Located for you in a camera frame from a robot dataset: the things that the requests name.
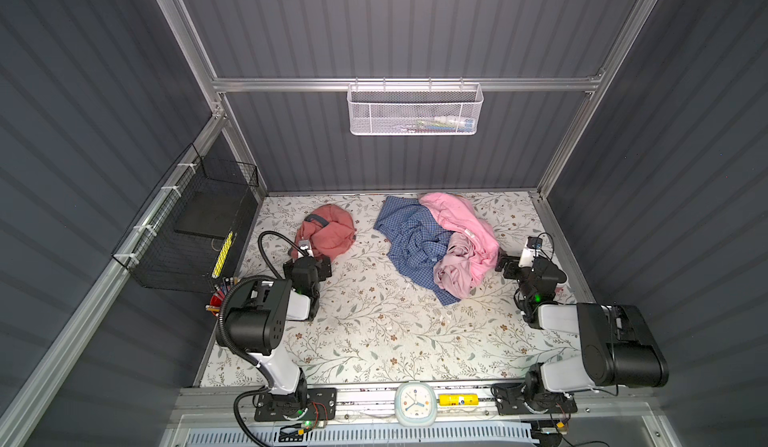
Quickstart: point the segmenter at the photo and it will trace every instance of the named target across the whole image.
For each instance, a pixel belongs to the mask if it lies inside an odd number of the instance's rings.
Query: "white mesh basket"
[[[477,132],[479,84],[431,87],[350,84],[350,131],[354,135],[472,135]]]

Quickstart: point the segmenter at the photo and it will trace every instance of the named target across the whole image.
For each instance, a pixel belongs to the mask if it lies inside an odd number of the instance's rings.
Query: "black wire basket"
[[[133,279],[151,289],[214,292],[234,277],[258,202],[256,166],[198,156],[166,190],[150,218],[134,219],[139,237],[129,252],[112,253]],[[154,199],[150,195],[144,206]]]

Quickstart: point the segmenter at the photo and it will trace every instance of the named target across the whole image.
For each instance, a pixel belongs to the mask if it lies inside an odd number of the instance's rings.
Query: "checkered fabric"
[[[435,264],[446,255],[452,231],[440,227],[417,199],[389,196],[373,228],[392,246],[387,257],[404,276],[435,292],[442,305],[459,301],[435,283]]]

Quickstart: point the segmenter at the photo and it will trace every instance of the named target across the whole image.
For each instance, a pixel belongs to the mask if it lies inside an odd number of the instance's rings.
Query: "floral pattern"
[[[462,194],[488,221],[502,248],[519,253],[542,224],[524,192]],[[240,276],[268,273],[256,237],[275,230],[293,237],[302,219],[323,204],[352,214],[357,237],[332,265],[320,287],[313,322],[288,322],[283,342],[310,384],[401,382],[420,379],[501,379],[522,376],[533,363],[579,354],[576,336],[531,329],[514,307],[517,284],[489,272],[482,286],[459,303],[443,307],[435,294],[416,286],[386,257],[389,241],[373,229],[383,195],[267,198],[246,248]],[[287,247],[265,238],[273,263]],[[557,300],[575,302],[567,284]],[[262,384],[261,375],[228,349],[214,346],[201,386]]]

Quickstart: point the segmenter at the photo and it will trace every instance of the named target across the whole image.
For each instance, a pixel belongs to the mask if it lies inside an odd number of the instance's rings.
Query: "yellow cylinder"
[[[441,394],[440,405],[477,405],[475,394]]]

